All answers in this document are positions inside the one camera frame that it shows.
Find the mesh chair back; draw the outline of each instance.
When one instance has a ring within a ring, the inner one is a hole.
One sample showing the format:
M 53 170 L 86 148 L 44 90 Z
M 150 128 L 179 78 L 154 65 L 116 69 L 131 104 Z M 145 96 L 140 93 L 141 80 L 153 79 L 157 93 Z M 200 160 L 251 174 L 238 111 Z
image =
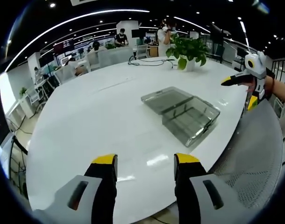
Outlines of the mesh chair back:
M 111 50 L 104 50 L 98 53 L 100 68 L 104 68 L 113 64 L 109 54 L 110 51 Z
M 86 55 L 86 59 L 87 59 L 87 61 L 89 62 L 90 66 L 93 65 L 93 64 L 98 64 L 98 63 L 99 63 L 97 54 L 96 54 L 96 52 L 94 52 L 94 51 L 88 53 L 88 54 Z
M 55 75 L 57 76 L 59 82 L 61 84 L 63 84 L 64 82 L 66 82 L 72 78 L 75 78 L 74 68 L 71 67 L 70 65 L 66 65 L 66 66 L 62 67 L 61 69 L 57 70 L 55 72 Z
M 36 101 L 40 100 L 40 95 L 34 88 L 27 89 L 26 95 L 28 96 L 31 104 L 34 104 Z
M 131 47 L 121 47 L 110 51 L 110 57 L 113 64 L 127 62 L 133 55 L 133 49 Z
M 147 44 L 137 46 L 136 57 L 147 57 L 147 49 Z
M 211 169 L 238 193 L 247 208 L 261 208 L 278 181 L 283 137 L 278 118 L 267 100 L 247 112 L 224 153 Z

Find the person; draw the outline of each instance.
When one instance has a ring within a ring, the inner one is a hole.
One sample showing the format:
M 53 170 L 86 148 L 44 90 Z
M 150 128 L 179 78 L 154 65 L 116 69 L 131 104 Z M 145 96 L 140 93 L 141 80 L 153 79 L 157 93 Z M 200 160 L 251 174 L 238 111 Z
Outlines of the person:
M 100 43 L 99 43 L 99 41 L 94 41 L 94 43 L 93 43 L 93 50 L 94 51 L 102 51 L 102 50 L 106 50 L 106 48 L 105 47 L 103 47 L 103 46 L 101 46 L 100 47 Z
M 255 80 L 253 80 L 250 83 L 242 83 L 242 84 L 250 87 L 249 91 L 253 91 L 255 89 Z M 268 72 L 265 78 L 264 89 L 265 92 L 274 94 L 279 100 L 285 103 L 285 83 L 275 80 L 274 77 L 268 75 Z M 282 129 L 282 134 L 284 139 L 283 162 L 285 162 L 285 114 L 283 115 L 283 117 L 280 118 L 279 123 Z
M 79 66 L 78 63 L 76 62 L 76 59 L 74 57 L 71 57 L 67 63 L 65 64 L 65 66 L 71 66 L 74 69 L 74 74 L 76 76 L 81 76 L 83 74 L 87 73 L 87 69 L 85 68 L 85 66 Z
M 114 43 L 117 47 L 123 47 L 125 45 L 128 45 L 128 39 L 125 34 L 124 28 L 120 29 L 120 33 L 115 36 Z
M 156 33 L 156 41 L 158 41 L 158 55 L 166 56 L 166 51 L 171 47 L 171 34 L 176 28 L 176 23 L 170 19 L 166 18 L 160 24 L 158 31 Z
M 44 73 L 35 67 L 35 77 L 36 77 L 36 83 L 40 83 L 41 81 L 44 80 Z

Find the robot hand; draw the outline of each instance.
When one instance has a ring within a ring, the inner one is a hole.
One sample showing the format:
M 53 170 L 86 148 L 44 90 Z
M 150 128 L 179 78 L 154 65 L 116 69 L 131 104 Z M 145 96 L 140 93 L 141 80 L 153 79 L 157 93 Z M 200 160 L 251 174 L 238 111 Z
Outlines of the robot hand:
M 266 56 L 263 52 L 258 51 L 257 54 L 248 54 L 245 56 L 245 67 L 243 72 L 239 72 L 234 76 L 227 77 L 222 81 L 221 85 L 230 86 L 241 83 L 250 83 L 255 80 L 255 89 L 249 101 L 248 110 L 257 105 L 265 94 L 264 85 L 266 78 Z

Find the white table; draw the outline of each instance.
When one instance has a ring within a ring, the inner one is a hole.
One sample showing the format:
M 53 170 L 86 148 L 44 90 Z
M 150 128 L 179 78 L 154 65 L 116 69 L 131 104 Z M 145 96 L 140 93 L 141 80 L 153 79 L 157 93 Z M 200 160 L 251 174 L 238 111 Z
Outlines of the white table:
M 115 224 L 141 220 L 172 204 L 173 155 L 192 154 L 208 171 L 232 137 L 247 87 L 224 87 L 221 81 L 235 73 L 210 60 L 188 73 L 171 69 L 171 63 L 156 67 L 121 63 L 56 88 L 29 146 L 26 176 L 32 209 L 46 209 L 59 188 L 83 175 L 94 158 L 108 153 L 118 154 Z M 216 127 L 190 148 L 141 102 L 141 96 L 169 86 L 197 95 L 221 111 Z

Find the wall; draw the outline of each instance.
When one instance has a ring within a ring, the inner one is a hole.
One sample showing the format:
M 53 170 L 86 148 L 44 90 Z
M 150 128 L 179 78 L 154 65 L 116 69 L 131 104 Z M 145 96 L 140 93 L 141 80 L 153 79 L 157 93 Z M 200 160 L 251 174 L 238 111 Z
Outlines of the wall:
M 22 87 L 28 89 L 34 85 L 28 63 L 8 71 L 7 75 L 16 100 L 20 99 L 20 90 Z

